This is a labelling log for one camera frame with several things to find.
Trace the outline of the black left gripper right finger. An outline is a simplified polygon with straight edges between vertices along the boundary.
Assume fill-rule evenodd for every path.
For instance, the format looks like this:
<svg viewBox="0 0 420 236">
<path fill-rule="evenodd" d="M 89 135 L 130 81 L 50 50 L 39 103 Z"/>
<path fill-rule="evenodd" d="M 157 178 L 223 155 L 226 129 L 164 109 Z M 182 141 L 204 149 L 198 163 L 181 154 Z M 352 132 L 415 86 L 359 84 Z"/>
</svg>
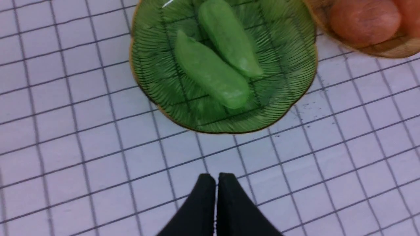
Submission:
<svg viewBox="0 0 420 236">
<path fill-rule="evenodd" d="M 248 197 L 236 176 L 219 174 L 216 234 L 218 236 L 281 236 Z"/>
</svg>

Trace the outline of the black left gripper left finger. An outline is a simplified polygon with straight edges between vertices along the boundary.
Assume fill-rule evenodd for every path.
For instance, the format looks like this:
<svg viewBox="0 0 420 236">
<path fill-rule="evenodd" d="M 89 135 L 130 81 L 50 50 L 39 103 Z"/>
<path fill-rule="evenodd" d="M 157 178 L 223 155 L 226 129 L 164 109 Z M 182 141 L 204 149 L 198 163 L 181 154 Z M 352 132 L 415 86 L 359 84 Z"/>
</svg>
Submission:
<svg viewBox="0 0 420 236">
<path fill-rule="evenodd" d="M 210 174 L 201 174 L 193 190 L 177 213 L 158 233 L 159 236 L 212 236 L 216 181 Z"/>
</svg>

